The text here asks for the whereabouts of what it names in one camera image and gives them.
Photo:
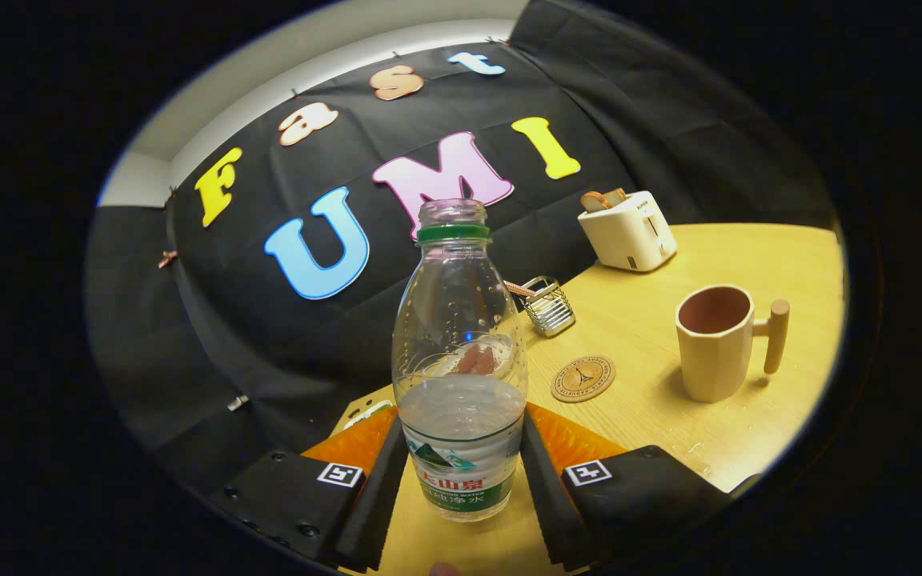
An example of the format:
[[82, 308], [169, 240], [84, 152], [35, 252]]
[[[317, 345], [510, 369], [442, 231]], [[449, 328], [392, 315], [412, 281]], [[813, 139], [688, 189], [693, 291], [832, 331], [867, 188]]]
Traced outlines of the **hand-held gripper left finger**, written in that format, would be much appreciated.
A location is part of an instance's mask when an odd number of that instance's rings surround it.
[[278, 546], [351, 571], [377, 570], [407, 448], [391, 404], [301, 454], [271, 450], [210, 501]]

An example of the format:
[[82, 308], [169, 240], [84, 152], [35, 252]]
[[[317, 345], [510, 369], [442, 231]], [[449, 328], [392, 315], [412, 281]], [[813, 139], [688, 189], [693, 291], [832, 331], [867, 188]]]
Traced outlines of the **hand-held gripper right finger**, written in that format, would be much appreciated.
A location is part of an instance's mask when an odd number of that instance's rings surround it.
[[568, 571], [640, 557], [736, 499], [659, 446], [625, 449], [534, 402], [520, 454], [549, 560]]

